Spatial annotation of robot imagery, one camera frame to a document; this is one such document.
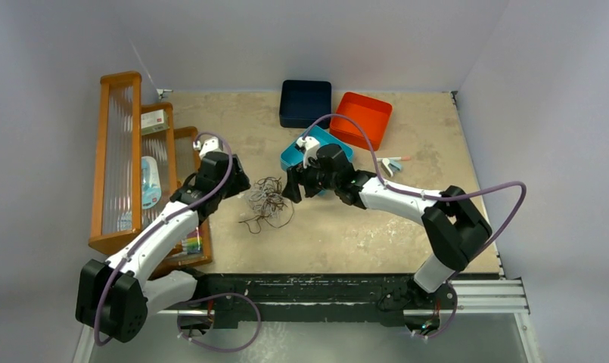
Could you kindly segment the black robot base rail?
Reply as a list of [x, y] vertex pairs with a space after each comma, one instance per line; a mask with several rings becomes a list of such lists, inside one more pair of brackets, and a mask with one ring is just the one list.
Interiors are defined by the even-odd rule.
[[216, 329], [243, 321], [377, 323], [425, 335], [453, 312], [413, 287], [411, 274], [232, 274], [196, 271], [194, 296], [172, 305], [210, 309]]

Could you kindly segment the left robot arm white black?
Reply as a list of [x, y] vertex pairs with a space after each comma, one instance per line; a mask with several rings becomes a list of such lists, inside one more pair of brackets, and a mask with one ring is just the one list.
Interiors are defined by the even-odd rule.
[[147, 317], [183, 302], [200, 309], [209, 289], [186, 271], [150, 278], [175, 245], [200, 227], [219, 204], [250, 188], [236, 154], [210, 151], [170, 197], [159, 216], [130, 244], [103, 262], [89, 260], [80, 272], [76, 320], [127, 343]]

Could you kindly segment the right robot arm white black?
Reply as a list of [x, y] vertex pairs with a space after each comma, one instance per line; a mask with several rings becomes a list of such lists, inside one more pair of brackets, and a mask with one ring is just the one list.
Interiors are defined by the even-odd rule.
[[437, 299], [438, 288], [463, 271], [489, 240], [492, 229], [461, 188], [444, 191], [412, 188], [355, 169], [338, 144], [320, 145], [298, 138], [301, 162], [287, 168], [283, 197], [299, 203], [321, 191], [360, 209], [373, 209], [403, 217], [424, 227], [432, 253], [415, 272], [408, 288], [410, 302], [425, 308]]

